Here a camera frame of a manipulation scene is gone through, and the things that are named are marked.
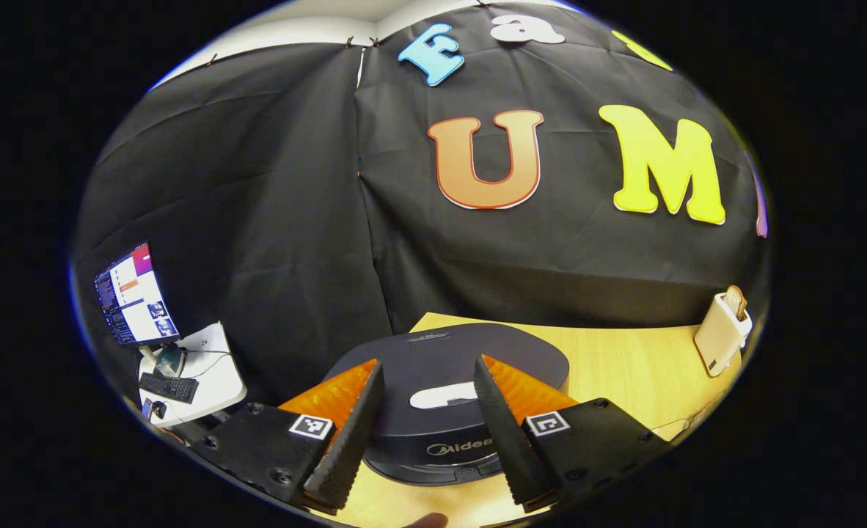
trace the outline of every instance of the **monitor screen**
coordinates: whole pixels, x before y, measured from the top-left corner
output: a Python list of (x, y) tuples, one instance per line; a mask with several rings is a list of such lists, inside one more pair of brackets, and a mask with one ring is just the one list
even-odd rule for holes
[(178, 337), (156, 285), (147, 243), (139, 244), (99, 274), (95, 290), (118, 344), (142, 345)]

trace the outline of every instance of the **orange letter u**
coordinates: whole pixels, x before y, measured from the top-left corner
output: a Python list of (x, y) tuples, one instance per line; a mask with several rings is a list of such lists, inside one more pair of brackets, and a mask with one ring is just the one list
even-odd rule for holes
[(538, 160), (538, 125), (544, 122), (539, 111), (502, 111), (495, 125), (506, 130), (511, 170), (500, 181), (483, 181), (473, 167), (473, 133), (480, 120), (458, 117), (440, 121), (427, 130), (436, 142), (436, 177), (440, 191), (464, 208), (511, 208), (531, 197), (541, 180)]

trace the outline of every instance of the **robot vacuum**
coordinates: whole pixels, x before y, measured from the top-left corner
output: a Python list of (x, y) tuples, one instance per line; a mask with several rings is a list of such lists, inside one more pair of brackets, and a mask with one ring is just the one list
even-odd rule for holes
[(372, 358), (384, 366), (384, 399), (365, 463), (413, 485), (458, 484), (501, 472), (473, 388), (480, 354), (566, 390), (567, 357), (510, 326), (461, 324), (370, 341), (326, 374), (332, 378)]

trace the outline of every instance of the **letter m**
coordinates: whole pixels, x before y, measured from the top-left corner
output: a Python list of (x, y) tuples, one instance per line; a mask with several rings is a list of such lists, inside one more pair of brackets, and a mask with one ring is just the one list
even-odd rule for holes
[(612, 124), (622, 148), (622, 190), (612, 196), (619, 210), (654, 213), (659, 200), (648, 187), (648, 170), (659, 186), (669, 213), (681, 210), (681, 201), (691, 184), (688, 215), (709, 224), (724, 224), (717, 167), (711, 151), (711, 134), (691, 120), (678, 121), (675, 147), (638, 108), (608, 104), (600, 117)]

